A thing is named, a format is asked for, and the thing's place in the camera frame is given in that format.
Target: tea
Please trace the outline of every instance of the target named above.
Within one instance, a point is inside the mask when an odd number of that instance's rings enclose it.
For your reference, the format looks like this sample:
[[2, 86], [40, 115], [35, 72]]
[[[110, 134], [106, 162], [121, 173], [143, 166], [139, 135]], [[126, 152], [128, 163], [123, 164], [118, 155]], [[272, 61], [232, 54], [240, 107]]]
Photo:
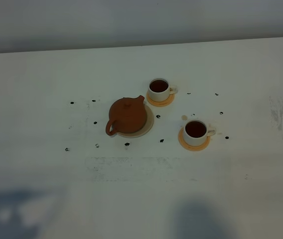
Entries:
[[156, 80], [156, 81], [153, 81], [151, 82], [150, 84], [150, 89], [153, 91], [153, 92], [163, 92], [165, 91], [167, 88], [168, 88], [168, 83], [163, 81], [163, 80]]
[[191, 121], [186, 125], [186, 132], [193, 138], [200, 138], [206, 133], [206, 127], [199, 121]]

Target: table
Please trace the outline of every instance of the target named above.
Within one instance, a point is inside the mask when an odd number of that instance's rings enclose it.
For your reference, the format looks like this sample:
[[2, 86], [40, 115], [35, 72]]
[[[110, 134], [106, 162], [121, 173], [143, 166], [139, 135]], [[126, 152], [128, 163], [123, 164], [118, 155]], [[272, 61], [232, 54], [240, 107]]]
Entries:
[[[150, 132], [106, 135], [111, 104], [158, 77], [179, 92], [148, 104]], [[180, 146], [182, 115], [217, 128], [208, 148]], [[283, 38], [0, 54], [8, 235], [283, 238]]]

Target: clay teapot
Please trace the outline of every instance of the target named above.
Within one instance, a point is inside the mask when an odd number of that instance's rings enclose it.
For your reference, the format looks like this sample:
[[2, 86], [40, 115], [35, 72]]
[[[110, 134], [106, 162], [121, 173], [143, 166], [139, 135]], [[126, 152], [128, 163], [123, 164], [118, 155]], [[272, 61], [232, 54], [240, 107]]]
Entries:
[[113, 103], [109, 110], [106, 133], [114, 135], [117, 132], [134, 133], [140, 130], [147, 121], [144, 99], [143, 96], [122, 98]]

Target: wall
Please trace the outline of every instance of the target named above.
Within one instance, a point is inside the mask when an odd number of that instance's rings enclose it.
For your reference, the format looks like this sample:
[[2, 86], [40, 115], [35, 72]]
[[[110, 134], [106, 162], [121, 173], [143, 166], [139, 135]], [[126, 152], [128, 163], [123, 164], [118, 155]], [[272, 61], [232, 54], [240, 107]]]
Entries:
[[283, 36], [283, 0], [0, 0], [0, 52]]

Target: white teacup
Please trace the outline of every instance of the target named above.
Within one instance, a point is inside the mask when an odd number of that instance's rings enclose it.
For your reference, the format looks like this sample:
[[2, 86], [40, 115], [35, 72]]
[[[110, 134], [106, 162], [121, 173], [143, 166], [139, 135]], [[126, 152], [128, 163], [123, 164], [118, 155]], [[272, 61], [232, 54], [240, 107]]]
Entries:
[[[150, 87], [151, 87], [151, 84], [154, 83], [155, 81], [164, 81], [167, 84], [164, 83], [162, 87], [159, 86], [157, 91], [153, 91], [151, 90]], [[162, 79], [162, 78], [157, 78], [157, 79], [152, 80], [148, 86], [148, 96], [150, 97], [150, 99], [156, 102], [165, 101], [169, 97], [169, 95], [175, 94], [177, 92], [178, 92], [177, 86], [170, 85], [167, 80]]]
[[215, 127], [208, 127], [206, 123], [198, 119], [189, 120], [183, 127], [183, 139], [191, 146], [204, 144], [206, 138], [215, 135], [215, 133]]

